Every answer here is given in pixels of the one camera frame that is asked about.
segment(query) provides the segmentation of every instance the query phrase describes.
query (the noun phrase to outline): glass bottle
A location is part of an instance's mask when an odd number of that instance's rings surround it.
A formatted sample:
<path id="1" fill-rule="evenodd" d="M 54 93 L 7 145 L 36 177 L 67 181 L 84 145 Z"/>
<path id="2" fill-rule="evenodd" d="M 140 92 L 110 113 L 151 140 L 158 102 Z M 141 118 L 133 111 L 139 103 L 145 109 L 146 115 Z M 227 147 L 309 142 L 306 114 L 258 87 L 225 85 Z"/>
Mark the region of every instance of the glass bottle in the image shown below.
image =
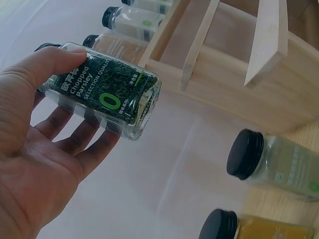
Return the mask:
<path id="1" fill-rule="evenodd" d="M 173 5 L 174 0 L 122 0 L 122 3 L 132 7 L 166 14 Z"/>
<path id="2" fill-rule="evenodd" d="M 130 6 L 109 7 L 102 19 L 103 26 L 142 41 L 150 41 L 164 15 Z"/>
<path id="3" fill-rule="evenodd" d="M 245 129 L 228 156 L 227 173 L 241 180 L 319 199 L 319 154 L 280 136 Z"/>
<path id="4" fill-rule="evenodd" d="M 314 235 L 305 226 L 216 209 L 206 219 L 199 239 L 312 239 Z"/>
<path id="5" fill-rule="evenodd" d="M 138 65 L 148 44 L 144 41 L 117 36 L 110 33 L 89 35 L 83 46 L 95 51 Z"/>
<path id="6" fill-rule="evenodd" d="M 57 46 L 45 43 L 38 49 L 50 45 Z M 66 43 L 60 48 L 79 46 Z M 161 81 L 143 68 L 90 48 L 86 51 L 87 59 L 81 66 L 70 73 L 51 76 L 38 90 L 108 131 L 138 139 L 158 100 Z"/>

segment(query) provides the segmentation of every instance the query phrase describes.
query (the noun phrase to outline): glass spice jar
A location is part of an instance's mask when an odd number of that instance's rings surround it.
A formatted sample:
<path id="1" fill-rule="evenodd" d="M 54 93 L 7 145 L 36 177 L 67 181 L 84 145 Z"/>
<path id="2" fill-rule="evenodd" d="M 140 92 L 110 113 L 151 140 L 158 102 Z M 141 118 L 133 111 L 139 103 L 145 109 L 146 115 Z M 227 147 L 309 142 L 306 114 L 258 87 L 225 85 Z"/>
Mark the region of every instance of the glass spice jar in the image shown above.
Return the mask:
<path id="1" fill-rule="evenodd" d="M 135 8 L 166 14 L 174 0 L 122 0 L 122 3 Z"/>
<path id="2" fill-rule="evenodd" d="M 148 44 L 124 36 L 110 33 L 101 35 L 89 35 L 83 42 L 83 46 L 123 61 L 138 65 Z"/>
<path id="3" fill-rule="evenodd" d="M 142 41 L 150 41 L 165 15 L 130 6 L 109 7 L 102 19 L 103 26 Z"/>
<path id="4" fill-rule="evenodd" d="M 280 136 L 241 131 L 230 150 L 227 173 L 319 199 L 319 154 Z"/>
<path id="5" fill-rule="evenodd" d="M 305 226 L 216 209 L 206 219 L 199 239 L 313 239 L 314 235 Z"/>
<path id="6" fill-rule="evenodd" d="M 57 46 L 51 43 L 41 45 Z M 80 47 L 66 43 L 61 49 Z M 138 139 L 158 100 L 154 73 L 86 48 L 87 59 L 70 73 L 51 76 L 38 90 L 65 109 L 106 130 Z"/>

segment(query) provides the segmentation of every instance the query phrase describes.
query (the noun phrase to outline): wooden table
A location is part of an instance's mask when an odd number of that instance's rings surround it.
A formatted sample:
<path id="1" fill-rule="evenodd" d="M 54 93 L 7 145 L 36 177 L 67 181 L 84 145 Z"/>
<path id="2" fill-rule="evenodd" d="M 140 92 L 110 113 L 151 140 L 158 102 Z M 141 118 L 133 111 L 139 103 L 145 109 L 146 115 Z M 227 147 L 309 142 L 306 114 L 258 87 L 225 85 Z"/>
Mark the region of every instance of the wooden table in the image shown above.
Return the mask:
<path id="1" fill-rule="evenodd" d="M 300 126 L 283 135 L 319 152 L 319 120 Z M 303 202 L 285 193 L 251 188 L 242 212 L 277 221 L 303 224 L 319 229 L 319 202 Z"/>

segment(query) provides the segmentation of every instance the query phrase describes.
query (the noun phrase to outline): wooden rack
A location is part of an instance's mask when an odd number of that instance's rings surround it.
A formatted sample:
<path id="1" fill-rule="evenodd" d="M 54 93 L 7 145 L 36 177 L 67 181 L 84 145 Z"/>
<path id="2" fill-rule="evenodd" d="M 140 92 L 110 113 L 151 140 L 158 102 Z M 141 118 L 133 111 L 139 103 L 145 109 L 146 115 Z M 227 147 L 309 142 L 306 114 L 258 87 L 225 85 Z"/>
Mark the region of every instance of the wooden rack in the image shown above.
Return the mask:
<path id="1" fill-rule="evenodd" d="M 319 51 L 288 31 L 286 0 L 259 0 L 257 17 L 211 0 L 179 69 L 160 59 L 189 3 L 175 0 L 139 62 L 160 76 L 164 88 L 267 132 L 284 132 L 319 116 Z M 216 11 L 255 27 L 249 62 L 205 44 Z"/>

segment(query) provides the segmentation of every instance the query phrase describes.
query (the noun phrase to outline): white table surface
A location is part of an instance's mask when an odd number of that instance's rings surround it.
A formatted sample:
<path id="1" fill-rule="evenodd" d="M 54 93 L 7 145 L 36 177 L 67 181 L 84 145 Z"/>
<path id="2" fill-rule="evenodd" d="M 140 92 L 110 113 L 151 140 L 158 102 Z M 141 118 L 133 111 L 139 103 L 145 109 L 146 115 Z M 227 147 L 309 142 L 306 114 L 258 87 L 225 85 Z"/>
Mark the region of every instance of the white table surface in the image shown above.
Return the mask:
<path id="1" fill-rule="evenodd" d="M 0 69 L 44 42 L 82 43 L 101 33 L 120 0 L 0 1 Z M 45 99 L 31 124 L 56 107 Z M 57 139 L 81 122 L 74 116 Z M 215 208 L 239 211 L 248 186 L 226 175 L 228 151 L 246 124 L 162 91 L 143 137 L 121 139 L 38 239 L 194 239 Z"/>

